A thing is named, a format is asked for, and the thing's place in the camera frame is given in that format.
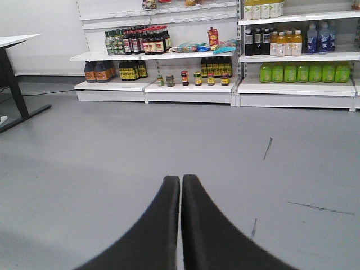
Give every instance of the white tabletop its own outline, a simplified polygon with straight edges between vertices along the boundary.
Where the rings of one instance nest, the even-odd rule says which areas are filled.
[[[35,35],[14,35],[10,37],[0,37],[0,48],[16,44],[23,41],[28,41],[30,38],[36,37],[41,34]]]

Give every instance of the white wall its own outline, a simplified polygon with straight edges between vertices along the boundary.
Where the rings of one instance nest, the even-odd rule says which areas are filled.
[[[75,0],[1,0],[0,36],[42,34],[7,50],[18,75],[82,75],[88,51]]]

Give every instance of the black table leg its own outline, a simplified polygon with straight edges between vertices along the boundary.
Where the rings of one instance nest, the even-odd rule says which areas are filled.
[[[16,77],[14,75],[14,71],[12,69],[12,66],[10,64],[10,60],[7,56],[6,49],[0,48],[0,64],[3,67],[3,70],[5,72],[6,78],[9,83],[9,87],[13,96],[13,99],[15,101],[16,107],[20,112],[21,118],[18,118],[6,125],[2,125],[0,127],[0,133],[6,131],[9,128],[14,127],[15,125],[18,125],[22,123],[23,121],[28,120],[29,118],[41,113],[44,110],[47,110],[51,107],[50,104],[41,107],[38,110],[35,110],[33,112],[28,112],[28,108],[26,107],[26,103],[23,97],[23,94],[20,91],[19,85],[17,84]]]

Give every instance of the black curved object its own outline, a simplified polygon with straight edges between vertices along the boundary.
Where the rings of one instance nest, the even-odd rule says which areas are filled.
[[[180,180],[166,176],[133,227],[76,270],[176,270]]]
[[[196,175],[183,177],[181,231],[186,270],[295,270],[240,232]]]

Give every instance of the plastic bottle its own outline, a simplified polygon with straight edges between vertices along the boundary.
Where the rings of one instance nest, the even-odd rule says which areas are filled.
[[[295,31],[294,38],[292,39],[292,55],[301,56],[303,53],[303,36],[300,30]]]
[[[254,54],[253,35],[250,28],[245,30],[245,56],[251,56]]]
[[[293,55],[293,31],[287,30],[285,31],[285,39],[286,39],[286,47],[285,47],[285,55]]]
[[[272,32],[270,37],[270,55],[275,56],[277,51],[277,32]]]
[[[270,0],[261,0],[261,19],[270,18]]]
[[[350,79],[350,65],[347,62],[340,62],[336,67],[335,82],[347,83]]]
[[[272,66],[269,63],[263,63],[260,68],[260,82],[269,83],[272,81]]]
[[[329,32],[330,32],[330,37],[328,42],[328,52],[334,52],[335,41],[336,41],[336,24],[334,20],[330,21]]]
[[[298,65],[296,81],[299,83],[306,83],[309,81],[309,65],[306,62]]]
[[[86,81],[88,83],[97,82],[94,66],[92,65],[92,63],[90,61],[86,61],[84,72],[85,72]]]
[[[312,22],[309,26],[309,30],[307,31],[307,45],[306,45],[306,53],[308,55],[312,55],[316,53],[316,41],[317,41],[317,32],[316,26]]]
[[[330,31],[329,31],[329,25],[327,22],[322,23],[322,28],[319,31],[319,53],[324,55],[328,53],[329,51],[329,37],[330,37]]]
[[[283,81],[285,83],[295,83],[296,75],[298,73],[298,68],[293,62],[287,63],[285,66]]]
[[[286,39],[284,36],[284,32],[279,32],[279,36],[277,37],[276,41],[277,41],[276,56],[285,56]]]
[[[254,54],[260,55],[261,54],[261,31],[260,28],[255,29],[254,34]]]
[[[281,63],[275,64],[272,68],[272,81],[282,83],[284,81],[284,66]]]
[[[253,0],[251,16],[253,17],[253,20],[261,19],[261,0]]]
[[[262,40],[262,54],[269,55],[270,54],[270,29],[265,28],[265,32],[263,33],[263,40]]]
[[[309,68],[309,82],[318,83],[321,82],[322,76],[322,64],[320,62],[313,62]]]
[[[245,0],[244,4],[244,20],[252,20],[253,19],[253,0]]]
[[[322,67],[321,81],[323,83],[333,83],[335,81],[336,66],[333,62],[325,62]]]

